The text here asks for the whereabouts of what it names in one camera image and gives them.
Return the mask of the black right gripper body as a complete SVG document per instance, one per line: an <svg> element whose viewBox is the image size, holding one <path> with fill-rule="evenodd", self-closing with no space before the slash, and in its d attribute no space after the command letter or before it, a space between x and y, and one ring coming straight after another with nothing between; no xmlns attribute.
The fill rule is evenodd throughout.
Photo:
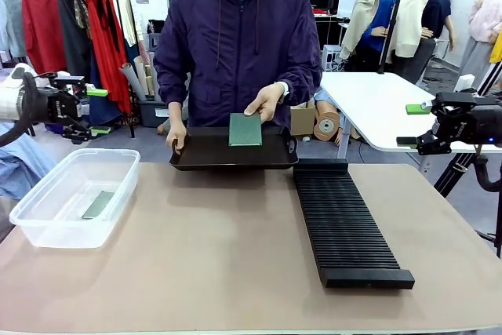
<svg viewBox="0 0 502 335"><path fill-rule="evenodd" d="M460 141L476 145L476 120L472 110L477 105L472 93L440 92L432 101L431 113L436 117L431 128L432 154L451 152L451 143Z"/></svg>

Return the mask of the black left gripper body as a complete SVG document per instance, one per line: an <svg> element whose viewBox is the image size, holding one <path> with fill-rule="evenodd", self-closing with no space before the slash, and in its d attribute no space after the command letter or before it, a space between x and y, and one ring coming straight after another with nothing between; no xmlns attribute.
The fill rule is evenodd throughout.
<svg viewBox="0 0 502 335"><path fill-rule="evenodd" d="M84 77L48 77L49 85L38 89L38 122L58 124L63 136L86 136L82 120L82 96L87 95Z"/></svg>

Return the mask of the green PCB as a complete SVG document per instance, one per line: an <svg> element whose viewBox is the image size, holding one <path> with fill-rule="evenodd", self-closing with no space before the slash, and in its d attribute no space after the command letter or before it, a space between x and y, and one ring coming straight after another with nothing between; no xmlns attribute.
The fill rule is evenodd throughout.
<svg viewBox="0 0 502 335"><path fill-rule="evenodd" d="M262 145L262 131L259 114L230 115L228 145L230 147L255 147Z"/></svg>
<svg viewBox="0 0 502 335"><path fill-rule="evenodd" d="M107 204L114 196L114 192L101 191L98 196L93 200L88 209L82 214L83 220L90 220L99 216L106 208Z"/></svg>

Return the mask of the black plastic tray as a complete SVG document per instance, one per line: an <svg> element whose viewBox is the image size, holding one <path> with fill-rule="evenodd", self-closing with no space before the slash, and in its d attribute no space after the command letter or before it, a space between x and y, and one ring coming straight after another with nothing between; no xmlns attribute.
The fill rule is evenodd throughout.
<svg viewBox="0 0 502 335"><path fill-rule="evenodd" d="M262 129L260 146L232 147L227 127L190 127L179 154L169 164L179 171L289 169L299 159L296 137L281 126Z"/></svg>

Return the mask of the person's left hand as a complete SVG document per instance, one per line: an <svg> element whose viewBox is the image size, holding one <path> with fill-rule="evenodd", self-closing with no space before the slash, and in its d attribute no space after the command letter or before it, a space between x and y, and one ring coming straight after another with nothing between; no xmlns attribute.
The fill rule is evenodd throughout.
<svg viewBox="0 0 502 335"><path fill-rule="evenodd" d="M264 124L274 118L275 109L280 100L289 93L289 87L285 82L275 82L262 88L255 100L244 110L244 115L258 114L260 123Z"/></svg>

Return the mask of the beige paper rolls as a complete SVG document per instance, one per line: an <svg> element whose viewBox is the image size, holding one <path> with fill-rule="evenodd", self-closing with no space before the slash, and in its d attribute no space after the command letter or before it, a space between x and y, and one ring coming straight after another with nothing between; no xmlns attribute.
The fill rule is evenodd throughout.
<svg viewBox="0 0 502 335"><path fill-rule="evenodd" d="M126 63L119 69L131 85L133 92L140 101L160 101L157 72L150 61L144 63L142 56L133 59L133 63Z"/></svg>

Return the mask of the red hanging dress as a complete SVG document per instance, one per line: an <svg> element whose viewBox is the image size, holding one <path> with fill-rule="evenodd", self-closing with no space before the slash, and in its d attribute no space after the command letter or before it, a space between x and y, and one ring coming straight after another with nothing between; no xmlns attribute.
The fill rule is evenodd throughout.
<svg viewBox="0 0 502 335"><path fill-rule="evenodd" d="M124 37L113 0L84 0L87 6L90 35L101 84L121 113L132 114L129 82L121 72L126 63Z"/></svg>

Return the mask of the black hanging garment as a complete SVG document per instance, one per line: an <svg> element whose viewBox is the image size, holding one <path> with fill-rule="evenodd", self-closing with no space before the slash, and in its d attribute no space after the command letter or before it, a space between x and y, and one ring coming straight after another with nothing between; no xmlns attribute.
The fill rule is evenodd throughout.
<svg viewBox="0 0 502 335"><path fill-rule="evenodd" d="M91 40L85 0L57 0L67 71L74 76L91 72Z"/></svg>

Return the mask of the mannequin with pink sweater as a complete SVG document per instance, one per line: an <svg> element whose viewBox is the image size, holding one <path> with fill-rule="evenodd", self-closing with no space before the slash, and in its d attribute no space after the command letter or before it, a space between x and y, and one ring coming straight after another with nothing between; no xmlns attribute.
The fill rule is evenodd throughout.
<svg viewBox="0 0 502 335"><path fill-rule="evenodd" d="M477 89L489 70L489 59L502 29L502 0L475 0L467 22L468 40L459 76L473 75Z"/></svg>

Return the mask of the black stand pole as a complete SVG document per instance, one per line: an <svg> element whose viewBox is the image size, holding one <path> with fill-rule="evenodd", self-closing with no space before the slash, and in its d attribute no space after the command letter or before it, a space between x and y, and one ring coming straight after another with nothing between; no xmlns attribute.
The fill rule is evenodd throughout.
<svg viewBox="0 0 502 335"><path fill-rule="evenodd" d="M390 19L390 23L389 23L389 28L387 31L387 37L385 38L384 48L382 50L381 57L380 57L379 67L376 71L377 74L379 74L379 75L382 75L385 71L386 59L387 59L387 55L388 55L388 52L390 49L391 38L392 38L394 29L395 29L395 24L396 24L397 15L398 15L398 8L400 6L400 3L401 3L401 0L395 0L395 4L394 4L393 10L392 10L391 19Z"/></svg>

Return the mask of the brown cardboard spool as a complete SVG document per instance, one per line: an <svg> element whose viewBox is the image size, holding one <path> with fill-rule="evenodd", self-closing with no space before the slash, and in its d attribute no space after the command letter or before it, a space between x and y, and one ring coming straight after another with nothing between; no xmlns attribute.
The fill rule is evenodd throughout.
<svg viewBox="0 0 502 335"><path fill-rule="evenodd" d="M330 141L337 134L340 128L340 115L337 111L316 112L314 136L320 141Z"/></svg>

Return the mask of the white plastic crate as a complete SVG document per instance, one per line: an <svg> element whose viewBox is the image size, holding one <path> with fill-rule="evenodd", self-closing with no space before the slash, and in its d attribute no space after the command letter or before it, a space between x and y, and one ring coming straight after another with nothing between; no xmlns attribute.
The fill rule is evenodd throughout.
<svg viewBox="0 0 502 335"><path fill-rule="evenodd" d="M324 72L344 71L344 60L340 57L340 45L324 45L322 48L322 70Z"/></svg>

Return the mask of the mannequin with beige coat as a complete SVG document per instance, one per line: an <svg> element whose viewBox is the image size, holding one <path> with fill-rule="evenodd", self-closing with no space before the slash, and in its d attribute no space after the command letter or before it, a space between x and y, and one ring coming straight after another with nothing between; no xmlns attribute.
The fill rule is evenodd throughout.
<svg viewBox="0 0 502 335"><path fill-rule="evenodd" d="M356 0L347 31L342 40L340 58L355 56L379 63L395 0Z"/></svg>

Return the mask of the black slotted PCB rack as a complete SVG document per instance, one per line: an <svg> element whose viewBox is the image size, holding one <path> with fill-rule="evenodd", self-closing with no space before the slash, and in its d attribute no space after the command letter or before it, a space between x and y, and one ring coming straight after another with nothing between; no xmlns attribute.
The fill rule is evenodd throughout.
<svg viewBox="0 0 502 335"><path fill-rule="evenodd" d="M293 179L322 285L327 289L412 289L343 159L306 158Z"/></svg>

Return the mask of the brown cardboard box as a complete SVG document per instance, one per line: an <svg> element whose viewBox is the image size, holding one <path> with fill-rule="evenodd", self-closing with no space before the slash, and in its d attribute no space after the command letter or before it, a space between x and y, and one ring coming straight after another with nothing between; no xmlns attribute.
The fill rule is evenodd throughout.
<svg viewBox="0 0 502 335"><path fill-rule="evenodd" d="M291 122L290 131L295 137L311 136L313 133L316 117L316 109L313 100L290 108Z"/></svg>

